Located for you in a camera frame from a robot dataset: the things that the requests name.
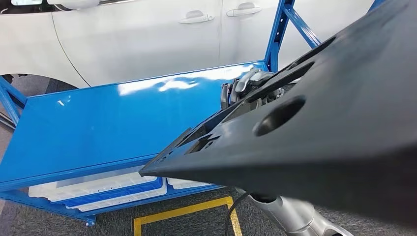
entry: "car door handle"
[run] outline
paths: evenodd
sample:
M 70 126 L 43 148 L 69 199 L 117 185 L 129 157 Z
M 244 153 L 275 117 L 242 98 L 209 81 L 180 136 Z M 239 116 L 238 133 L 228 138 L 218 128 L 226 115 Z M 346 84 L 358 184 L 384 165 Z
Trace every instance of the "car door handle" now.
M 185 18 L 179 20 L 178 22 L 181 24 L 193 24 L 193 23 L 200 23 L 200 22 L 207 22 L 214 19 L 214 16 L 210 16 L 208 14 L 203 14 L 202 11 L 189 11 Z
M 236 9 L 227 11 L 226 15 L 230 17 L 235 17 L 255 14 L 260 11 L 262 11 L 261 7 L 255 6 L 255 4 L 253 4 L 252 2 L 245 2 L 240 4 Z

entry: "glossy blue shelf surface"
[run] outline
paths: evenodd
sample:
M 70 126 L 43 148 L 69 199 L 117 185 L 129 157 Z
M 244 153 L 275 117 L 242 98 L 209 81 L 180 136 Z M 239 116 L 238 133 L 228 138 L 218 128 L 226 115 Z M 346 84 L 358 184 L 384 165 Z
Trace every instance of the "glossy blue shelf surface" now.
M 220 109 L 247 63 L 28 98 L 0 163 L 0 191 L 145 164 Z

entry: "black cable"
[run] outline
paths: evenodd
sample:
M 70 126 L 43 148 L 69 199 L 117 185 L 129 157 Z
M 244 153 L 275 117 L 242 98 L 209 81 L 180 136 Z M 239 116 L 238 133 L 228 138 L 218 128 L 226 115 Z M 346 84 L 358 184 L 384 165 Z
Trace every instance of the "black cable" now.
M 228 227 L 229 227 L 229 221 L 230 221 L 230 216 L 232 215 L 233 210 L 236 208 L 236 206 L 243 200 L 245 199 L 247 196 L 249 196 L 249 192 L 245 192 L 244 194 L 242 194 L 230 207 L 229 212 L 227 213 L 226 219 L 224 220 L 224 235 L 227 236 L 229 235 L 228 232 Z

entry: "gray carpet floor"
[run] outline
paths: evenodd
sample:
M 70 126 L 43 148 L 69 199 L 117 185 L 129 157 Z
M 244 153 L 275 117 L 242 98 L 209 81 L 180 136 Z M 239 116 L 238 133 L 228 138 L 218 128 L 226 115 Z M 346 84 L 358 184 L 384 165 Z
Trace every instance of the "gray carpet floor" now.
M 44 91 L 38 93 L 73 89 L 69 85 L 51 81 Z M 185 207 L 205 201 L 232 196 L 238 193 L 228 187 L 182 198 L 136 206 L 97 216 L 94 227 L 84 222 L 33 209 L 27 206 L 6 203 L 0 215 L 0 236 L 133 236 L 133 220 L 150 214 Z M 398 225 L 380 222 L 355 214 L 316 207 L 331 222 L 339 224 L 356 236 L 414 236 L 417 231 Z M 223 235 L 226 207 L 216 207 L 197 213 L 176 217 L 142 227 L 142 235 L 199 236 Z M 280 236 L 283 233 L 272 225 L 263 213 L 248 200 L 237 207 L 240 228 L 244 236 Z

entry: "car window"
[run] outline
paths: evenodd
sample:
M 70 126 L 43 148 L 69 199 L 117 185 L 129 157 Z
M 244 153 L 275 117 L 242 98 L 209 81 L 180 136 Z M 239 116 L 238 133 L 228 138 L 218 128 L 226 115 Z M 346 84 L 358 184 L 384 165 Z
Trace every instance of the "car window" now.
M 40 5 L 42 0 L 11 0 L 15 6 Z

